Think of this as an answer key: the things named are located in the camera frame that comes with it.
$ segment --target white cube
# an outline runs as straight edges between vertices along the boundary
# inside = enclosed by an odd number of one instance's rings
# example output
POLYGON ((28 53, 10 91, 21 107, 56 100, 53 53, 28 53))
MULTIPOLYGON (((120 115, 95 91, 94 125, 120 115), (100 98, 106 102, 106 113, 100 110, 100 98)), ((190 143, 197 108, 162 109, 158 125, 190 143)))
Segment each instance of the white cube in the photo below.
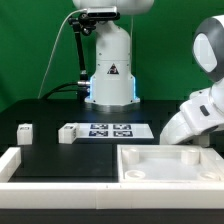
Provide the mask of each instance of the white cube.
POLYGON ((59 143, 72 144, 78 137, 79 124, 67 123, 58 131, 59 143))
POLYGON ((20 124, 17 129, 17 144, 32 145, 33 142, 33 125, 20 124))

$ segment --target black table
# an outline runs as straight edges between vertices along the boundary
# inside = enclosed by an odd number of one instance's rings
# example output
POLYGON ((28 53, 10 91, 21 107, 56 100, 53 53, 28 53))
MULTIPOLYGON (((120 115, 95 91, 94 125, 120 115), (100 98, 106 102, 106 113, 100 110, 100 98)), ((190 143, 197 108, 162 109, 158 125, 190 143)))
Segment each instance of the black table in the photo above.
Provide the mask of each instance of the black table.
MULTIPOLYGON (((123 113, 91 111, 75 100, 23 100, 0 114, 0 153, 16 146, 19 124, 32 123, 32 146, 22 146, 22 164, 11 182, 117 182, 117 144, 158 144, 166 122, 181 101, 143 101, 139 110, 123 113), (154 139, 77 139, 58 144, 65 124, 146 123, 154 139)), ((223 132, 211 135, 211 146, 224 152, 223 132)), ((223 210, 0 210, 0 223, 223 223, 223 210)))

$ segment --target warning label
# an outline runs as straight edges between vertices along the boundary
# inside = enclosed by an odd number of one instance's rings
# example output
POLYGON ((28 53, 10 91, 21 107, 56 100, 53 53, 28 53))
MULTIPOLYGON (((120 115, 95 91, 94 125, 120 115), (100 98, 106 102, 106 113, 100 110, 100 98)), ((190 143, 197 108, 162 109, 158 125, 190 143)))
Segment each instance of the warning label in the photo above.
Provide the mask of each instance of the warning label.
POLYGON ((119 72, 117 70, 117 67, 115 64, 113 64, 111 66, 111 68, 109 69, 108 73, 107 74, 110 74, 110 75, 119 75, 119 72))

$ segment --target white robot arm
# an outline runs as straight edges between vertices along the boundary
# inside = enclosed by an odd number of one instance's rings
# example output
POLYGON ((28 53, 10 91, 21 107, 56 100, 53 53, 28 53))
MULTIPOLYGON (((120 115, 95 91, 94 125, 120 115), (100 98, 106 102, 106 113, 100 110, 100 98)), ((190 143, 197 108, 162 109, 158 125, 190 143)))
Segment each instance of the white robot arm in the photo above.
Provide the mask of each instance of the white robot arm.
MULTIPOLYGON (((199 66, 215 83, 194 92, 190 100, 165 126, 160 144, 181 144, 197 136, 224 130, 224 16, 206 19, 198 27, 193 55, 199 66)), ((205 142, 197 144, 207 146, 205 142)))
MULTIPOLYGON (((98 19, 113 13, 145 13, 153 2, 154 0, 73 0, 78 9, 87 9, 84 17, 99 16, 98 19)), ((140 99, 136 97, 135 78, 130 71, 130 36, 110 19, 98 20, 95 27, 96 71, 90 79, 90 95, 85 99, 86 105, 106 112, 135 108, 140 99)))

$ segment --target green backdrop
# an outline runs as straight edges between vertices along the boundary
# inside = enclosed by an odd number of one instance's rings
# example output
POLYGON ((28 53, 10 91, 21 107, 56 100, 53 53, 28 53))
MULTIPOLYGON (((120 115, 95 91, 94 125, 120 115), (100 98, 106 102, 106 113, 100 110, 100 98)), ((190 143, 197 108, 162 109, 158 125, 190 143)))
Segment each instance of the green backdrop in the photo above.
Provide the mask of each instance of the green backdrop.
MULTIPOLYGON (((0 110, 37 98, 59 27, 74 10, 72 0, 0 0, 0 110)), ((155 0, 148 14, 134 17, 132 73, 139 97, 182 100, 211 86, 194 62, 192 39, 205 18, 220 14, 222 0, 155 0)), ((129 31, 131 19, 117 24, 129 31)), ((94 38, 83 38, 89 74, 95 70, 94 38)), ((43 93, 78 78, 74 34, 66 24, 43 93)))

